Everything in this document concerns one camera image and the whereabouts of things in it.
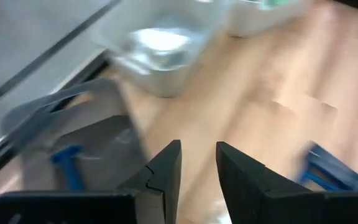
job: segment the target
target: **gray surface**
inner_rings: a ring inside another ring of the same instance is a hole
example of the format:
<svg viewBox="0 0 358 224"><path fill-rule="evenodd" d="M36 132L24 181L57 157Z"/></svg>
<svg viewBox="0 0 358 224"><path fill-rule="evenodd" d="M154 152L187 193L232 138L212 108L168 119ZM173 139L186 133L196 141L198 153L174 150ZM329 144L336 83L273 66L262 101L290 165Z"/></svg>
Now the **gray surface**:
<svg viewBox="0 0 358 224"><path fill-rule="evenodd" d="M129 117L113 116L60 137L51 148L22 151L22 188L69 190L64 171L50 162L50 156L74 144L83 147L74 161L87 190L115 189L147 162Z"/></svg>
<svg viewBox="0 0 358 224"><path fill-rule="evenodd" d="M99 29L101 22L110 22L111 14L117 13L116 8L110 9L95 24L66 44L28 78L0 98L0 145L6 138L1 131L1 121L10 110L28 101L61 90L87 64L104 51L104 48L96 45L91 40L90 33L94 32L95 29Z"/></svg>
<svg viewBox="0 0 358 224"><path fill-rule="evenodd" d="M109 0L0 0L0 86Z"/></svg>

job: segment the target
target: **plastic container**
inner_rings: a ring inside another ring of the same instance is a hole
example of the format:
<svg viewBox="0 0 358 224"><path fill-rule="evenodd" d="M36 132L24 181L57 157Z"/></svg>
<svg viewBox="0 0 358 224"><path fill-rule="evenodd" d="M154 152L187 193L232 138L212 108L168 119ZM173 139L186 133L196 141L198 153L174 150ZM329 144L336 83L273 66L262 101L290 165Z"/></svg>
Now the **plastic container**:
<svg viewBox="0 0 358 224"><path fill-rule="evenodd" d="M75 96L75 105L45 110ZM51 156L72 145L83 148L73 160L86 190L115 189L147 162L112 80L93 80L22 105L8 114L2 130L17 150L22 190L70 190Z"/></svg>
<svg viewBox="0 0 358 224"><path fill-rule="evenodd" d="M229 0L125 0L92 38L108 49L123 76L159 97L173 97L194 75L228 9Z"/></svg>
<svg viewBox="0 0 358 224"><path fill-rule="evenodd" d="M302 16L311 0L236 0L229 20L229 33L247 37Z"/></svg>

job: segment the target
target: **wooden floor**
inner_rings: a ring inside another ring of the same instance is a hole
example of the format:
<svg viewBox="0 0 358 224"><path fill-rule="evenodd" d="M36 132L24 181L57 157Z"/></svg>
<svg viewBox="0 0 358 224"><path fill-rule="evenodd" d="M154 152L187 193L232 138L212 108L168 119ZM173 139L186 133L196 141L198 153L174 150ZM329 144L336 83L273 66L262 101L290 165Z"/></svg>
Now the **wooden floor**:
<svg viewBox="0 0 358 224"><path fill-rule="evenodd" d="M223 36L177 98L118 78L149 156L182 142L179 224L230 223L216 141L290 179L311 141L358 172L358 10L320 0L305 17L255 37Z"/></svg>

